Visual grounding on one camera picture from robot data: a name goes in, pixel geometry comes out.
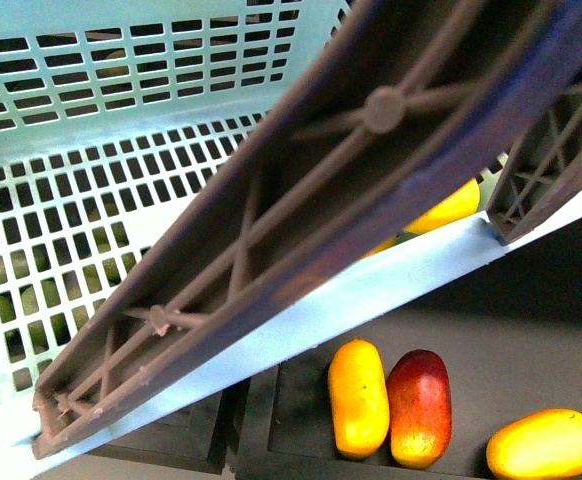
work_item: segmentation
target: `plastic crate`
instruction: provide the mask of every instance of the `plastic crate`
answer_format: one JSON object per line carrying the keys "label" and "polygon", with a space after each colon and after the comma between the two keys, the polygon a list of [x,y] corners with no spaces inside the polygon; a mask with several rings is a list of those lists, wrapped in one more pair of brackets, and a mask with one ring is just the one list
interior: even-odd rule
{"label": "plastic crate", "polygon": [[0,404],[31,390],[349,6],[53,9],[0,15]]}

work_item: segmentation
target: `ripe mango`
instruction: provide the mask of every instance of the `ripe mango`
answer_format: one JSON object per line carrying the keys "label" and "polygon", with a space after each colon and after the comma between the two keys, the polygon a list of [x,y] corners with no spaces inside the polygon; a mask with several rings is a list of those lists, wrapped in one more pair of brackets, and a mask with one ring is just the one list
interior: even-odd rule
{"label": "ripe mango", "polygon": [[384,368],[374,345],[353,340],[329,366],[329,397],[338,451],[352,460],[372,455],[389,431]]}
{"label": "ripe mango", "polygon": [[582,473],[582,414],[564,408],[541,410],[496,433],[487,463],[497,478],[570,478]]}
{"label": "ripe mango", "polygon": [[418,470],[433,465],[451,441],[451,391],[442,359],[414,350],[393,367],[387,381],[391,409],[391,454]]}

